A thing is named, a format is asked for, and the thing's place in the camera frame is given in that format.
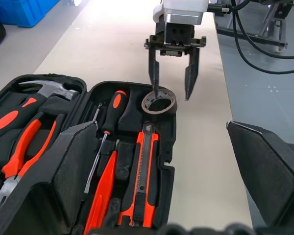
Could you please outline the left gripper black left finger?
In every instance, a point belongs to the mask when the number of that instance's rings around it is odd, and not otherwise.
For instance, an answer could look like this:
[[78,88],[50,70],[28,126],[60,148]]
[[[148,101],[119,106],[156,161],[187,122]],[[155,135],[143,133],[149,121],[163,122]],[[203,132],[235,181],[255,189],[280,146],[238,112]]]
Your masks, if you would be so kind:
[[93,165],[97,129],[90,121],[58,136],[0,209],[0,235],[64,235],[71,231]]

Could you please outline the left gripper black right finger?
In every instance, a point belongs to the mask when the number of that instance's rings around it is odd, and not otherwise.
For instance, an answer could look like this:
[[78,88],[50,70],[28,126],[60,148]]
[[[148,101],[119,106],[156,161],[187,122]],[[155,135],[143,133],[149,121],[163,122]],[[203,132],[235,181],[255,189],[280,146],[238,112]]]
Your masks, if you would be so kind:
[[259,126],[229,121],[242,180],[268,226],[294,226],[294,144]]

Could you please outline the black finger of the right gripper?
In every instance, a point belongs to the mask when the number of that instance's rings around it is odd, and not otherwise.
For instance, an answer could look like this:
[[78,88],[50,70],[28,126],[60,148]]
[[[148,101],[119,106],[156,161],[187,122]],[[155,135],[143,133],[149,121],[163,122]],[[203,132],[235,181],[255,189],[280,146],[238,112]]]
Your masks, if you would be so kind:
[[153,47],[149,48],[148,73],[155,96],[157,97],[159,91],[159,62],[156,61],[156,50]]
[[193,92],[198,76],[199,48],[189,49],[189,65],[185,69],[185,100],[188,101]]

